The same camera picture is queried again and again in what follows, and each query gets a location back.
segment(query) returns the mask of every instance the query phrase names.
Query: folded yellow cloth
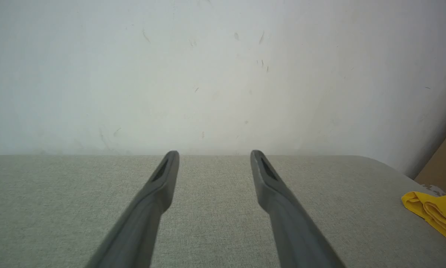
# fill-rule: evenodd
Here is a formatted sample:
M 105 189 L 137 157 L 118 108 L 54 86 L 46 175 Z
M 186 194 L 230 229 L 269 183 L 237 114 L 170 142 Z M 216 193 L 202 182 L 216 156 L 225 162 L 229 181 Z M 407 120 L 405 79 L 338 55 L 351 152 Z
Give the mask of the folded yellow cloth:
M 446 195 L 434 197 L 420 192 L 409 192 L 401 197 L 401 200 L 409 211 L 425 219 L 446 237 Z

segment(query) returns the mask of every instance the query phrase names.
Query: wall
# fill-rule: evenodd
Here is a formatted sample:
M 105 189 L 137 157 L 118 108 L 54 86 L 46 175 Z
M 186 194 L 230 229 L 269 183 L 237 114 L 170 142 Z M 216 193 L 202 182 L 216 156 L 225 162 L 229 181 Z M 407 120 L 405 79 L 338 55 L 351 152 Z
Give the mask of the wall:
M 0 154 L 259 148 L 411 175 L 445 136 L 446 1 L 0 1 Z

